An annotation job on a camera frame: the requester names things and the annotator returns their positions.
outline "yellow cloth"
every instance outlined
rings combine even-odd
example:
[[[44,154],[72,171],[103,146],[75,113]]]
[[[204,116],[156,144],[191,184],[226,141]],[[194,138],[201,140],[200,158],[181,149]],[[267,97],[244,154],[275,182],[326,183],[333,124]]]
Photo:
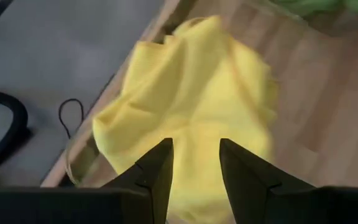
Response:
[[[269,67],[224,31],[219,17],[182,24],[164,44],[138,42],[122,93],[93,121],[97,146],[118,174],[173,138],[168,214],[190,223],[231,216],[219,161],[229,138],[269,161],[275,96]]]

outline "green object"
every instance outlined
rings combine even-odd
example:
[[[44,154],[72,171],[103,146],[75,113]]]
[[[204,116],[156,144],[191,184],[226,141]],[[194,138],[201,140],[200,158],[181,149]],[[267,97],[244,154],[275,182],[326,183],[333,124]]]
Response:
[[[358,13],[358,0],[272,0],[281,7],[299,16],[308,16],[315,12],[336,11],[345,6]]]

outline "gray floor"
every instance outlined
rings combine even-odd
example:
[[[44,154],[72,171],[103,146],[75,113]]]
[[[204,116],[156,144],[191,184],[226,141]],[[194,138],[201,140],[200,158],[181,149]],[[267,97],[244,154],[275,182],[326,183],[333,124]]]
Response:
[[[29,112],[30,141],[0,167],[0,185],[38,185],[67,137],[59,104],[88,111],[163,0],[15,0],[0,18],[0,91]],[[0,138],[10,111],[0,106]],[[71,130],[80,111],[68,105]]]

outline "wooden table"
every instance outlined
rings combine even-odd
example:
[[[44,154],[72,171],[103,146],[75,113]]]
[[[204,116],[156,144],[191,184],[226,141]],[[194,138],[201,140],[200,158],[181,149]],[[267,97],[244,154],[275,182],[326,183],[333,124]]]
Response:
[[[183,21],[215,14],[237,40],[264,57],[280,85],[274,164],[316,186],[358,186],[358,28],[329,37],[277,11],[255,9],[247,0],[166,0],[141,39],[160,42]],[[119,94],[127,61],[69,145],[73,167],[81,157],[92,158],[92,168],[79,174],[81,185],[99,187],[115,176],[97,153],[90,123]],[[64,158],[42,186],[57,186]]]

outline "yellow microfiber towel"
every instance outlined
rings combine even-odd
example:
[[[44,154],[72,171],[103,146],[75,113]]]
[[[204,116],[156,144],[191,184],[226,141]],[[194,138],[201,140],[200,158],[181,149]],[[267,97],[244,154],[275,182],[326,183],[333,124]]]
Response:
[[[138,42],[119,98],[93,120],[100,152],[118,174],[173,138],[168,215],[220,223],[232,215],[219,142],[229,138],[270,161],[269,67],[224,31],[218,16],[193,19],[164,44]]]

